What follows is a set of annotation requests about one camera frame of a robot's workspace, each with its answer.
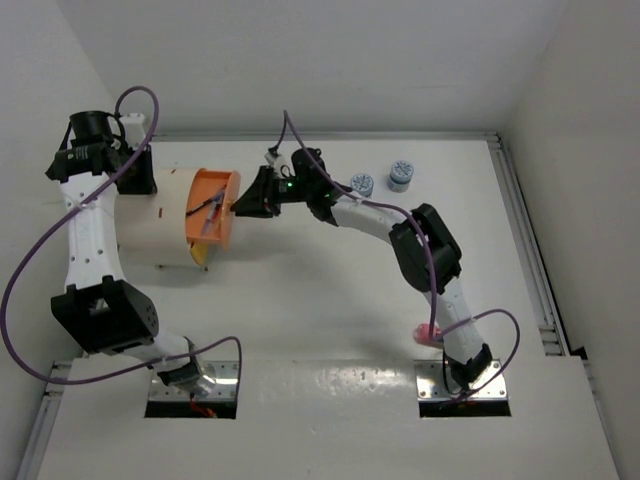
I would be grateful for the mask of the blue gel pen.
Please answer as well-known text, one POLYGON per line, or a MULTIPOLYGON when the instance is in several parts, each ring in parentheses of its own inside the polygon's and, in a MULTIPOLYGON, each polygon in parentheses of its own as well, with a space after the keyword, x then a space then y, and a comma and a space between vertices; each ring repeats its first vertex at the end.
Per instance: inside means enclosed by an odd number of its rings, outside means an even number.
POLYGON ((186 217, 190 217, 194 214, 196 214, 197 212, 199 212, 200 210, 202 210, 204 207, 213 204, 213 203, 219 203, 223 198, 224 198, 224 194, 225 194, 225 188, 221 188, 219 189, 213 196, 211 196, 210 198, 202 201, 201 203, 199 203, 198 205, 196 205, 195 207, 189 209, 186 211, 185 216, 186 217))

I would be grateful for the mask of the red gel pen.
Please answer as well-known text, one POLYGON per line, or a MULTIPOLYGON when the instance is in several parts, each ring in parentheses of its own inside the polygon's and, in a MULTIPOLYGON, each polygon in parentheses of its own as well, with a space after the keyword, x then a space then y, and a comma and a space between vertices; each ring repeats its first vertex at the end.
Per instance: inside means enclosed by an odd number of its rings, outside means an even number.
POLYGON ((209 232, 214 228, 214 225, 218 219, 219 216, 219 212, 222 208, 222 204, 223 204, 223 199, 219 202, 219 203, 213 203, 211 204, 211 207, 207 213, 207 216, 205 218, 205 222, 203 224, 203 227, 201 229, 201 234, 202 235, 208 235, 209 232))

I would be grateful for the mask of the orange drawer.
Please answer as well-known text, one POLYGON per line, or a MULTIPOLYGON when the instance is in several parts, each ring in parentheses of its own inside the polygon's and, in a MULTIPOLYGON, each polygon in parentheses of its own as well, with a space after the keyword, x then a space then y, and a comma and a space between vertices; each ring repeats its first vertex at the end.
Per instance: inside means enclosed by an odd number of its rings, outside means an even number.
POLYGON ((187 199, 185 232, 191 249, 214 245, 228 249, 234 214, 231 207, 238 198, 240 173, 199 169, 187 199))

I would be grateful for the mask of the cream cabinet with legs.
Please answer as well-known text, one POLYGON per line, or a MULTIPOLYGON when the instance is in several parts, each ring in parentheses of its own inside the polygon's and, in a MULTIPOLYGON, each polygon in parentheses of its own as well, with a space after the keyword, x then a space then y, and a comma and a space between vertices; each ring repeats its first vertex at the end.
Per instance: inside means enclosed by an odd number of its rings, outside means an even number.
MULTIPOLYGON (((202 168, 169 168, 155 174, 154 195, 120 195, 115 225, 126 261, 156 267, 199 267, 189 253, 185 232, 187 199, 196 172, 202 168)), ((209 255, 222 247, 209 245, 209 255)))

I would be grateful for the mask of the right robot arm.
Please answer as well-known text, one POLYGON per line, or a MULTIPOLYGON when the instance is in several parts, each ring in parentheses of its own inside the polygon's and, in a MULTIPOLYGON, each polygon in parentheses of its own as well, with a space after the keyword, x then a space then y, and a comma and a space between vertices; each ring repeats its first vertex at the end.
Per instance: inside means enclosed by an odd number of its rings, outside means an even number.
POLYGON ((405 281, 428 301, 433 319, 427 337, 444 350, 451 378, 464 390, 492 361, 489 345, 472 323, 461 275, 462 252, 437 210, 426 203, 406 212, 359 196, 334 182, 320 150, 300 148, 284 175, 275 151, 267 154, 253 183, 234 202, 238 217, 273 218, 285 204, 303 203, 326 224, 350 228, 391 246, 405 281))

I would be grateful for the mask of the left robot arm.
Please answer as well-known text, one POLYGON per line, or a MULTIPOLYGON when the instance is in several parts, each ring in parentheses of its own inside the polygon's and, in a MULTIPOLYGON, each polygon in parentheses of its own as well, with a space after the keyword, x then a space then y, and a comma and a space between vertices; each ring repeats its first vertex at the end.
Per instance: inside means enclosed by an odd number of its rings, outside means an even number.
POLYGON ((69 264, 63 294, 52 297, 56 320, 88 354, 123 354, 148 363, 167 386, 191 390, 202 371, 193 343, 164 330, 152 300, 124 276, 116 238, 118 194, 157 191, 141 114, 83 111, 47 177, 58 183, 68 213, 69 264))

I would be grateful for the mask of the yellow object under drawer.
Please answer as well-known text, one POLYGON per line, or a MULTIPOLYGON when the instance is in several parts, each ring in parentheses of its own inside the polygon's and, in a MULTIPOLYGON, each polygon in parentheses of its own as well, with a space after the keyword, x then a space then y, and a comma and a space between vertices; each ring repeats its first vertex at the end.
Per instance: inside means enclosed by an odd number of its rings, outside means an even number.
POLYGON ((208 260, 209 245, 206 243, 192 243, 189 253, 191 254, 193 261, 199 267, 204 267, 208 260))

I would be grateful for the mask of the left blue white jar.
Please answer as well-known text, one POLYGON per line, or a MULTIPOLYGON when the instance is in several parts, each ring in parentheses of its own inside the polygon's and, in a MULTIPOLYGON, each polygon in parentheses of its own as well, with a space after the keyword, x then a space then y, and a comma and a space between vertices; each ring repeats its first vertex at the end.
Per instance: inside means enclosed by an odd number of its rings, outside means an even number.
POLYGON ((374 191, 374 179, 366 173, 358 173, 351 177, 349 186, 356 194, 370 198, 374 191))

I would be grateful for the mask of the blue white jar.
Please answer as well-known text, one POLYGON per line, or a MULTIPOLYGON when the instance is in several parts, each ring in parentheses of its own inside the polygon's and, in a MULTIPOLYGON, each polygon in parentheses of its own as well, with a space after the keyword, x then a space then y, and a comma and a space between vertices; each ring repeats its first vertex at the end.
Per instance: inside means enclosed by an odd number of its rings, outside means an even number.
POLYGON ((408 190, 414 175, 414 166, 406 160, 398 160, 392 163, 387 177, 388 188, 396 193, 408 190))
POLYGON ((374 191, 374 179, 366 173, 358 173, 351 177, 349 186, 356 194, 370 198, 374 191))

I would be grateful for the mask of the right blue white jar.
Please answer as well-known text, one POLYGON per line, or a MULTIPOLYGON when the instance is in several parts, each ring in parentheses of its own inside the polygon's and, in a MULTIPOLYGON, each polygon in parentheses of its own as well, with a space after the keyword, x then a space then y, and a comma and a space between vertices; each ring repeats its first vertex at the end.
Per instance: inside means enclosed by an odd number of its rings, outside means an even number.
POLYGON ((414 166, 406 160, 398 160, 392 163, 387 177, 388 188, 396 193, 408 190, 414 175, 414 166))

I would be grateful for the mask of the pink-capped tube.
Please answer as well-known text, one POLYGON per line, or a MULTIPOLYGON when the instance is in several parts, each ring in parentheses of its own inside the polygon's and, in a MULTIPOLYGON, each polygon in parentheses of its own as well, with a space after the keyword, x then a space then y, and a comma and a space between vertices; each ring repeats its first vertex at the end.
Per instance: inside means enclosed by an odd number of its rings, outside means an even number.
POLYGON ((437 325, 430 329, 430 325, 427 323, 419 324, 413 330, 412 338, 415 343, 423 346, 441 348, 443 345, 441 329, 437 325))

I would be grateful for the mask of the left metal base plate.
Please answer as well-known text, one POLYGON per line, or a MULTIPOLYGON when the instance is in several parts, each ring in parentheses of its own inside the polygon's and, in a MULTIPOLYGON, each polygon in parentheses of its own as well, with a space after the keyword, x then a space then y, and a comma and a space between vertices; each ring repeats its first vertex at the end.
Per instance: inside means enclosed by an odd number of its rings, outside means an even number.
POLYGON ((202 360, 201 376, 187 386, 166 386, 154 373, 148 390, 151 402, 233 402, 237 397, 240 365, 237 361, 202 360))

